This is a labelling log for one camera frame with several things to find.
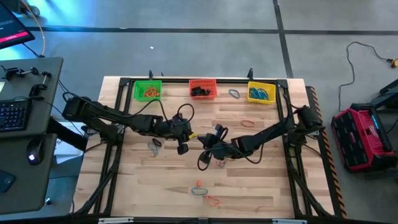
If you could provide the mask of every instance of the yellow basket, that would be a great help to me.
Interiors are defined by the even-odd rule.
[[[250,88],[260,89],[262,88],[268,94],[268,100],[258,100],[250,98]],[[267,83],[258,83],[258,82],[249,82],[248,84],[248,102],[251,103],[264,103],[264,104],[271,104],[275,103],[275,94],[276,94],[276,86],[273,84]]]

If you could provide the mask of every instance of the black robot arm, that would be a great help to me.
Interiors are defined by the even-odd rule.
[[[179,111],[172,119],[164,120],[163,116],[157,115],[138,113],[126,114],[104,106],[101,103],[91,101],[87,97],[72,95],[73,97],[67,99],[67,104],[63,110],[62,116],[69,121],[87,124],[91,129],[99,132],[101,139],[110,144],[114,144],[118,140],[119,128],[115,124],[106,124],[101,119],[130,127],[134,132],[143,136],[177,140],[178,154],[182,155],[188,152],[188,145],[186,142],[189,141],[189,136],[193,132],[190,126],[190,120],[182,118],[182,114],[180,114]]]
[[[293,114],[298,116],[298,124],[294,123]],[[323,129],[322,122],[316,117],[313,111],[303,106],[293,113],[288,113],[277,124],[266,128],[255,135],[240,136],[231,139],[231,143],[223,141],[228,128],[217,124],[216,134],[208,133],[206,136],[198,137],[203,144],[205,151],[200,155],[199,160],[205,164],[209,164],[211,156],[215,159],[223,160],[225,158],[240,159],[251,156],[264,143],[277,138],[283,134],[288,135],[289,144],[293,146],[302,146],[305,144],[305,135]]]

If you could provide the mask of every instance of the wooden table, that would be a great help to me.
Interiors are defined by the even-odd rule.
[[[105,77],[99,94],[99,102],[113,107],[120,77]],[[295,106],[308,105],[304,80],[288,79],[291,102]],[[231,97],[229,89],[240,92],[240,99]],[[247,85],[218,84],[218,96],[214,100],[193,101],[188,96],[187,83],[164,83],[161,100],[170,119],[183,103],[195,107],[191,121],[192,130],[198,134],[213,132],[216,124],[229,128],[228,139],[245,134],[255,134],[279,122],[276,104],[260,105],[248,103]],[[131,101],[130,113],[141,109],[146,103]],[[161,115],[158,103],[153,103],[143,114]],[[189,107],[182,109],[184,117],[191,115]],[[241,126],[242,119],[251,119],[254,128]],[[88,147],[99,142],[99,136],[92,136]],[[113,201],[112,216],[131,217],[212,217],[212,218],[293,218],[292,199],[284,157],[282,138],[264,145],[262,162],[251,164],[245,159],[227,160],[220,169],[212,160],[208,170],[197,168],[197,159],[203,151],[196,139],[188,142],[189,152],[177,154],[177,143],[160,139],[163,146],[159,155],[153,157],[147,143],[152,138],[140,136],[126,130],[119,166],[118,180]],[[318,149],[316,140],[307,139],[308,145]],[[74,201],[79,209],[97,187],[103,163],[105,145],[85,154],[78,179]],[[256,151],[252,160],[259,158]],[[322,159],[313,151],[303,147],[302,160],[308,188],[326,211],[333,214],[330,192],[326,182]],[[209,195],[220,199],[217,207],[207,204],[202,197],[194,196],[191,188],[201,179]],[[103,197],[103,206],[107,197]],[[298,190],[300,208],[304,211],[302,193]]]

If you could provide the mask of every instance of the green basket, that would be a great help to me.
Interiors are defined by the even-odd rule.
[[[138,101],[150,101],[154,99],[160,99],[160,96],[162,95],[162,80],[156,80],[156,81],[135,81],[134,82],[134,99]],[[159,96],[155,97],[144,97],[145,91],[149,87],[155,88],[159,90]]]

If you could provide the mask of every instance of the gray floor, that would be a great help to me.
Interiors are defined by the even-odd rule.
[[[44,26],[94,28],[277,29],[272,0],[30,0],[42,12]],[[395,0],[279,0],[286,30],[398,30]],[[23,19],[36,27],[32,19]],[[42,41],[28,43],[37,52]],[[279,34],[46,32],[47,57],[65,59],[62,82],[79,95],[96,100],[105,75],[155,75],[287,77]],[[398,35],[286,35],[294,78],[304,78],[316,88],[323,120],[338,112],[338,85],[352,79],[346,46],[360,41],[375,46],[383,57],[398,57]],[[367,102],[396,79],[393,70],[364,47],[353,45],[351,59],[355,84],[342,89],[341,108]],[[0,60],[32,58],[15,46],[0,50]],[[58,93],[55,106],[62,108]],[[391,127],[395,117],[383,118]],[[397,223],[398,190],[394,179],[364,180],[341,165],[329,127],[326,129],[349,218]],[[69,211],[80,161],[52,173],[48,196],[54,200],[41,211],[1,216],[0,220],[63,215]]]

